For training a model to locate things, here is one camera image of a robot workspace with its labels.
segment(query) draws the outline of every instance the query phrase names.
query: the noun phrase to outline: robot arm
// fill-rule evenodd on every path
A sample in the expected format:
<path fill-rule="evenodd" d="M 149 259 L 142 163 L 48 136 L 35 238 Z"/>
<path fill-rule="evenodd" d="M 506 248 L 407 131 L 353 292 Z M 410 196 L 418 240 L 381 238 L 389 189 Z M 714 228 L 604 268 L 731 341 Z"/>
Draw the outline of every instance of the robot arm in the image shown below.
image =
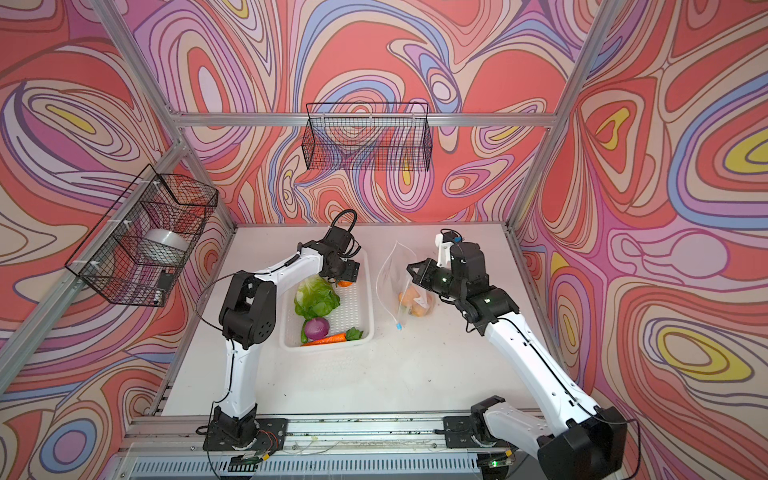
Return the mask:
<path fill-rule="evenodd" d="M 353 221 L 344 230 L 336 226 L 336 221 L 347 213 L 353 215 Z M 360 250 L 359 245 L 354 248 L 356 241 L 351 234 L 356 220 L 354 210 L 344 210 L 321 240 L 300 243 L 295 255 L 272 265 L 266 272 L 241 271 L 232 276 L 219 313 L 222 334 L 227 339 L 225 390 L 209 425 L 217 438 L 225 440 L 225 449 L 247 449 L 256 438 L 253 386 L 261 344 L 275 328 L 277 297 L 314 274 L 357 280 L 360 264 L 349 259 Z"/>
<path fill-rule="evenodd" d="M 449 260 L 441 258 L 443 265 L 433 259 L 408 265 L 413 282 L 454 305 L 502 353 L 546 418 L 542 422 L 494 396 L 472 407 L 475 441 L 510 442 L 537 456 L 552 480 L 596 480 L 617 471 L 627 434 L 624 417 L 614 407 L 601 409 L 555 362 L 515 302 L 490 285 L 477 243 L 464 242 L 458 234 L 455 239 Z M 448 241 L 448 235 L 435 240 L 439 251 Z"/>

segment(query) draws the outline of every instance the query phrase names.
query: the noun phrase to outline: black wire basket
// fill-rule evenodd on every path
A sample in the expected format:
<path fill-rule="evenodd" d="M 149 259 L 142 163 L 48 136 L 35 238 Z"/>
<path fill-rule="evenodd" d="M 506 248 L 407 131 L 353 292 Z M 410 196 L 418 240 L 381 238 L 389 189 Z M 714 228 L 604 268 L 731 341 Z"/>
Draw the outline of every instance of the black wire basket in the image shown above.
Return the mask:
<path fill-rule="evenodd" d="M 307 170 L 429 170 L 426 103 L 321 102 L 306 104 L 306 111 Z"/>
<path fill-rule="evenodd" d="M 215 187 L 185 175 L 153 172 L 136 204 L 97 251 L 87 260 L 72 261 L 98 224 L 65 265 L 109 303 L 164 306 L 218 204 Z"/>

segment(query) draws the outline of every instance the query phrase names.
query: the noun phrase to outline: pink wall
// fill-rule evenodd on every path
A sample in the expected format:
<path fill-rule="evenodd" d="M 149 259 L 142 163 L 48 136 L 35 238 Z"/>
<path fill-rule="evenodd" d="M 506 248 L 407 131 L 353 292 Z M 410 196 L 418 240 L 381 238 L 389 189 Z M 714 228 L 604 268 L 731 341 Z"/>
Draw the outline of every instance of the pink wall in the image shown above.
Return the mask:
<path fill-rule="evenodd" d="M 16 4 L 0 6 L 0 348 L 169 144 L 87 2 Z M 83 291 L 0 396 L 0 479 L 98 476 L 152 402 L 222 249 L 215 217 L 163 309 Z"/>
<path fill-rule="evenodd" d="M 628 2 L 516 224 L 638 478 L 768 478 L 766 67 L 765 3 Z"/>
<path fill-rule="evenodd" d="M 192 112 L 303 112 L 313 101 L 426 101 L 432 112 L 552 112 L 590 2 L 204 0 L 124 18 L 169 102 Z M 300 128 L 187 137 L 238 223 L 506 220 L 541 128 L 433 129 L 429 173 L 306 172 Z"/>

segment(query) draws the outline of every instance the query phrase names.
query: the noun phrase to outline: mounting plate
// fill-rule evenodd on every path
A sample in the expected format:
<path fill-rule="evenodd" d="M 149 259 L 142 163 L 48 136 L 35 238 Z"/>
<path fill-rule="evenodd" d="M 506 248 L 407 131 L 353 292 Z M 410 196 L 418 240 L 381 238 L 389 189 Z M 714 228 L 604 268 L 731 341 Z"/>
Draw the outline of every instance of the mounting plate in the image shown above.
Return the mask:
<path fill-rule="evenodd" d="M 508 445 L 504 440 L 497 440 L 494 445 L 478 445 L 472 438 L 472 419 L 469 416 L 443 417 L 442 428 L 445 432 L 445 446 L 449 449 L 476 449 L 482 446 L 489 448 Z"/>
<path fill-rule="evenodd" d="M 272 435 L 266 433 L 258 433 L 256 441 L 247 450 L 254 452 L 262 452 L 269 449 L 270 451 L 282 450 L 286 440 L 286 427 L 288 426 L 288 419 L 257 419 L 259 422 L 259 430 L 270 432 L 277 438 L 277 447 L 274 446 L 275 440 Z M 235 448 L 232 446 L 232 442 L 229 437 L 222 435 L 220 431 L 212 429 L 208 435 L 205 436 L 203 442 L 203 450 L 208 452 L 235 452 Z"/>

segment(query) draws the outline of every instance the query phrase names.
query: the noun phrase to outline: white table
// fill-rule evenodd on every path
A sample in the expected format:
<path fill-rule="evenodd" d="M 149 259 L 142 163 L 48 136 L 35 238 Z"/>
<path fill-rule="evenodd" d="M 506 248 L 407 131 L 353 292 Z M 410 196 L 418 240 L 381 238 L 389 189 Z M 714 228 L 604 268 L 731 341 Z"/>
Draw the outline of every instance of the white table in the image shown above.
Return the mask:
<path fill-rule="evenodd" d="M 372 285 L 396 240 L 432 251 L 445 225 L 357 225 L 353 234 L 369 257 Z M 502 226 L 458 225 L 467 241 L 480 244 L 491 284 L 507 291 L 541 339 Z M 289 257 L 296 245 L 319 240 L 326 227 L 243 227 L 237 231 L 221 275 L 258 271 Z M 229 286 L 222 280 L 204 317 L 218 325 Z M 398 331 L 373 293 L 376 334 L 360 347 L 321 353 L 289 353 L 279 345 L 279 327 L 263 344 L 255 388 L 259 414 L 407 412 L 468 409 L 492 395 L 517 408 L 537 407 L 512 366 L 477 333 L 465 333 L 455 307 L 439 304 L 430 316 L 409 317 Z M 278 299 L 278 309 L 282 302 Z M 208 415 L 222 396 L 224 338 L 197 324 L 163 415 Z"/>

